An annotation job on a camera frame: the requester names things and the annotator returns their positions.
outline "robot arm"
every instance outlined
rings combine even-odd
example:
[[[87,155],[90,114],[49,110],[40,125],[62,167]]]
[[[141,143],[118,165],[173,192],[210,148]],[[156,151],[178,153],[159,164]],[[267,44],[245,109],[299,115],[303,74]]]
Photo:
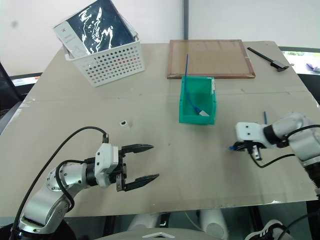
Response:
[[[16,236],[25,239],[38,239],[56,231],[65,214],[73,205],[73,198],[83,189],[99,185],[107,188],[116,183],[116,190],[130,191],[140,188],[157,178],[159,174],[137,178],[134,182],[126,183],[126,164],[123,158],[127,153],[139,153],[153,148],[148,144],[123,146],[121,150],[109,143],[102,143],[95,157],[84,162],[64,161],[58,169],[50,171],[43,187],[29,200],[19,220]],[[57,183],[59,178],[70,199],[62,192]]]
[[[259,149],[290,146],[317,187],[320,196],[320,134],[315,128],[299,130],[312,125],[303,114],[292,112],[271,125],[254,122],[238,122],[235,126],[237,142],[232,150],[244,151],[261,160]]]

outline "box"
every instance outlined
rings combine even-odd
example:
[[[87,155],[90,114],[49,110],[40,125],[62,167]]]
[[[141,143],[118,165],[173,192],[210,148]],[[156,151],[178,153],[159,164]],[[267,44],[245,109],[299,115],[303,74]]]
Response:
[[[209,116],[199,115],[194,106],[205,111]],[[214,77],[182,77],[179,103],[180,123],[215,124],[216,107],[217,102]]]

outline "white plastic basket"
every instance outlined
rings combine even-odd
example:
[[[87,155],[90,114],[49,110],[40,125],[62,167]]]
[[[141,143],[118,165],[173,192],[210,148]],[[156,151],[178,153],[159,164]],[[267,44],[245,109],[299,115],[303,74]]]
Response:
[[[145,70],[139,40],[79,58],[70,58],[67,53],[65,59],[72,62],[94,87]]]

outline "black cable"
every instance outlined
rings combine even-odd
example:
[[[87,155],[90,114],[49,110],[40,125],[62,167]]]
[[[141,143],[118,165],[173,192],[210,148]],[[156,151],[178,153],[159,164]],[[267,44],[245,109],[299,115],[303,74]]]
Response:
[[[255,163],[255,165],[257,165],[257,166],[258,166],[259,168],[261,168],[261,169],[263,169],[263,168],[265,168],[265,167],[268,167],[269,165],[271,165],[271,164],[273,164],[273,163],[275,163],[276,161],[279,161],[279,160],[281,160],[281,159],[295,156],[295,154],[293,154],[293,153],[287,154],[287,155],[283,155],[283,156],[279,156],[279,157],[277,157],[276,159],[274,159],[274,160],[272,160],[272,161],[270,161],[270,162],[268,162],[268,163],[266,163],[266,164],[264,164],[264,165],[260,165],[260,164],[254,159],[254,157],[252,156],[252,154],[249,154],[249,155],[250,155],[251,159],[253,160],[253,162]]]
[[[301,220],[305,219],[305,218],[310,218],[313,216],[316,216],[320,213],[320,209],[318,211],[314,211],[314,212],[310,212],[309,214],[303,215],[301,217],[298,217],[296,220],[294,220],[293,222],[291,222],[284,230],[283,232],[280,234],[278,240],[281,240],[283,238],[283,236],[286,234],[286,232],[288,232],[289,228],[291,228],[293,225],[297,224],[298,222],[300,222]]]
[[[61,162],[55,169],[55,180],[59,186],[59,188],[61,189],[61,191],[63,192],[63,194],[67,197],[67,199],[70,201],[70,207],[68,209],[68,212],[70,212],[74,206],[75,206],[75,200],[74,198],[70,195],[70,193],[66,190],[65,186],[63,185],[63,183],[61,182],[61,178],[59,175],[60,172],[60,168],[67,163],[78,163],[78,164],[83,164],[84,161],[78,161],[78,160],[65,160],[63,162]]]
[[[288,138],[293,135],[293,134],[296,134],[298,132],[301,132],[303,130],[306,130],[306,129],[314,129],[314,128],[320,128],[320,125],[319,124],[314,124],[314,125],[309,125],[309,126],[304,126],[304,127],[301,127],[301,128],[298,128],[296,130],[293,130],[292,132],[290,132],[287,136],[285,136],[285,139],[288,140]]]
[[[13,230],[17,230],[17,226],[18,226],[18,222],[19,222],[19,218],[20,218],[20,215],[22,213],[22,210],[28,200],[28,197],[32,191],[32,189],[34,188],[34,186],[36,185],[38,179],[40,178],[40,176],[42,175],[42,173],[46,170],[46,168],[48,167],[48,165],[51,163],[51,161],[54,159],[54,157],[57,155],[57,153],[60,151],[60,149],[74,136],[76,135],[77,133],[83,131],[83,130],[86,130],[86,129],[94,129],[94,130],[97,130],[97,131],[100,131],[103,136],[102,136],[102,142],[103,143],[108,143],[109,142],[109,136],[108,134],[101,128],[99,127],[96,127],[96,126],[85,126],[85,127],[82,127],[80,129],[78,129],[77,131],[75,131],[74,133],[72,133],[70,136],[68,136],[61,144],[60,146],[55,150],[55,152],[53,153],[53,155],[49,158],[49,160],[45,163],[45,165],[43,166],[43,168],[40,170],[40,172],[38,173],[38,175],[35,177],[35,179],[33,180],[33,182],[31,183],[31,186],[29,187],[28,191],[26,192],[22,202],[21,202],[21,205],[18,209],[18,212],[16,213],[16,216],[15,216],[15,219],[14,219],[14,222],[13,222],[13,225],[12,225],[12,229]]]

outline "white wall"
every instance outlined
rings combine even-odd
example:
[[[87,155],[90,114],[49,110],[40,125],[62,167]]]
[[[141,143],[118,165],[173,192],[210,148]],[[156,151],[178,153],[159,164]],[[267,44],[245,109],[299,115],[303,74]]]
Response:
[[[320,0],[189,0],[190,39],[320,48]]]
[[[43,72],[62,46],[52,27],[94,0],[0,0],[0,61],[10,76]],[[113,0],[143,43],[182,38],[181,0]]]

